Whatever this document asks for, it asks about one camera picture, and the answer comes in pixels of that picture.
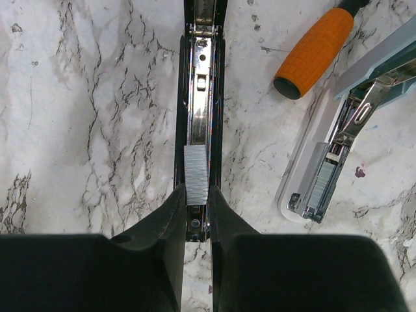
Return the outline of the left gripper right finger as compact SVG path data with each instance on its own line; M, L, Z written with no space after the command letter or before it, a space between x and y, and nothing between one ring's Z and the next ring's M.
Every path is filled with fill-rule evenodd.
M357 235L261 234L209 190L215 311L407 311L381 248Z

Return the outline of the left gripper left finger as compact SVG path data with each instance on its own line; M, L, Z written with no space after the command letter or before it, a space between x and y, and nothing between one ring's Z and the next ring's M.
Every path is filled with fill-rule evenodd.
M2 311L179 311L185 188L108 239L2 235Z

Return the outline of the grey staple strip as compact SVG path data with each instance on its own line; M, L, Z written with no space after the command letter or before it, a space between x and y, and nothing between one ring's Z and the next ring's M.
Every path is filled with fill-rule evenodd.
M207 151L205 145L184 146L186 204L206 205L209 193Z
M335 163L324 161L312 188L305 211L306 215L314 222L322 222L338 177L338 166Z

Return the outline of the black stapler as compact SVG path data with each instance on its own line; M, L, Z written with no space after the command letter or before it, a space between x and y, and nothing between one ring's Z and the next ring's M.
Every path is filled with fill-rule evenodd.
M174 185L185 185L184 146L205 145L209 189L222 180L225 40L227 1L185 1L185 30L180 40ZM206 205L187 206L190 242L209 238Z

